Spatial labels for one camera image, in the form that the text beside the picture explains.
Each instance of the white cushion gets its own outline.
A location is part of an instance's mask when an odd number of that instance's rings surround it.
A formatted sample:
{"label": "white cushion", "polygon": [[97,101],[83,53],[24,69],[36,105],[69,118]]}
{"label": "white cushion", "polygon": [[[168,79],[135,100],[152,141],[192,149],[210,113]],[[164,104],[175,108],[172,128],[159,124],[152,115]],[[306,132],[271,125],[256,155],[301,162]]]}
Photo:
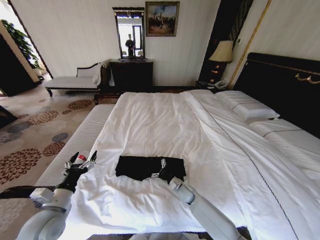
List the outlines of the white cushion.
{"label": "white cushion", "polygon": [[97,71],[100,72],[100,67],[101,65],[100,64],[97,64],[91,68],[87,68],[87,69],[81,69],[79,68],[77,70],[77,76],[78,77],[82,77],[82,78],[92,78]]}
{"label": "white cushion", "polygon": [[43,83],[45,88],[97,89],[92,77],[60,76]]}
{"label": "white cushion", "polygon": [[101,63],[97,65],[98,67],[95,69],[95,74],[92,78],[92,82],[97,86],[101,83],[101,65]]}
{"label": "white cushion", "polygon": [[257,121],[250,127],[289,157],[307,176],[320,180],[320,139],[284,119]]}
{"label": "white cushion", "polygon": [[241,91],[221,91],[215,96],[246,122],[274,119],[280,116],[270,107]]}

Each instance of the black garment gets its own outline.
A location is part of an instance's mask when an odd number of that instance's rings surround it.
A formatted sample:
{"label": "black garment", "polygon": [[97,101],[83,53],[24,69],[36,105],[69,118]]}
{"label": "black garment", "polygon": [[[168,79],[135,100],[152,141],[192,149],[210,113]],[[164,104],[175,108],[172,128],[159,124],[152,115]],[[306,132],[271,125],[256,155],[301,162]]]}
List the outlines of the black garment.
{"label": "black garment", "polygon": [[[162,167],[162,159],[165,159],[165,167]],[[184,180],[186,170],[184,160],[174,157],[144,157],[144,156],[120,156],[115,168],[117,177],[125,175],[131,179],[142,181],[150,178],[152,174],[159,173],[159,178],[171,181],[173,177]]]}
{"label": "black garment", "polygon": [[135,45],[135,42],[132,41],[131,39],[128,39],[126,42],[125,42],[125,46],[128,48],[128,55],[129,56],[133,56],[134,55],[134,47]]}

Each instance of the mirror frame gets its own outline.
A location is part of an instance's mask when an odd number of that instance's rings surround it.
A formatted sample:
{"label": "mirror frame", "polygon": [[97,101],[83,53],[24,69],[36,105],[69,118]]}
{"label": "mirror frame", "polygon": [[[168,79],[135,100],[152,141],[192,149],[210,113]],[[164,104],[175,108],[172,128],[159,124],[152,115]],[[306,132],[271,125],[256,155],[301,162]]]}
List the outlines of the mirror frame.
{"label": "mirror frame", "polygon": [[[144,7],[113,7],[114,18],[115,18],[115,26],[116,26],[116,33],[118,35],[118,43],[119,43],[119,50],[120,50],[120,57],[121,59],[145,59],[146,58],[146,48],[145,48],[145,8]],[[122,49],[121,49],[121,40],[119,34],[119,26],[118,26],[118,18],[117,12],[141,12],[141,21],[142,21],[142,57],[129,57],[123,56]]]}

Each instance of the wooden dresser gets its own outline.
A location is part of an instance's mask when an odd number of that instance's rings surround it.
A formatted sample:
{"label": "wooden dresser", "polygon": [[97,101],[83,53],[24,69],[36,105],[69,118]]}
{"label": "wooden dresser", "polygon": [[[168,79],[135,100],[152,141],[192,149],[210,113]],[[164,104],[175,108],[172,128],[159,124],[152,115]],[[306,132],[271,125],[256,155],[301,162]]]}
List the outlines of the wooden dresser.
{"label": "wooden dresser", "polygon": [[146,92],[153,85],[154,61],[118,60],[110,61],[114,85],[118,90]]}

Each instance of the gold headboard trim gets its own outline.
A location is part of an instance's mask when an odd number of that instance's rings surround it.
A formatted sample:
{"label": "gold headboard trim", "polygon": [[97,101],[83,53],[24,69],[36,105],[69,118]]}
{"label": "gold headboard trim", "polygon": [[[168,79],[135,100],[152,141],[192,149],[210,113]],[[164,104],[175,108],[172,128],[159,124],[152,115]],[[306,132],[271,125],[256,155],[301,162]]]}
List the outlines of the gold headboard trim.
{"label": "gold headboard trim", "polygon": [[311,75],[310,76],[308,76],[308,77],[305,77],[305,78],[302,78],[302,77],[300,77],[300,74],[299,73],[297,73],[296,75],[295,75],[295,78],[296,79],[298,79],[299,81],[307,81],[308,83],[310,83],[310,84],[320,84],[320,81],[313,81],[312,79],[311,79]]}
{"label": "gold headboard trim", "polygon": [[278,64],[274,64],[274,63],[265,62],[265,61],[258,61],[258,60],[251,60],[251,59],[248,59],[248,61],[256,62],[256,63],[260,63],[260,64],[267,64],[267,65],[271,65],[271,66],[275,66],[275,67],[279,67],[279,68],[283,68],[283,69],[290,69],[290,70],[295,70],[295,71],[299,71],[299,72],[306,73],[306,74],[320,76],[320,72],[308,71],[308,70],[304,70],[304,69],[300,69],[300,68],[278,65]]}

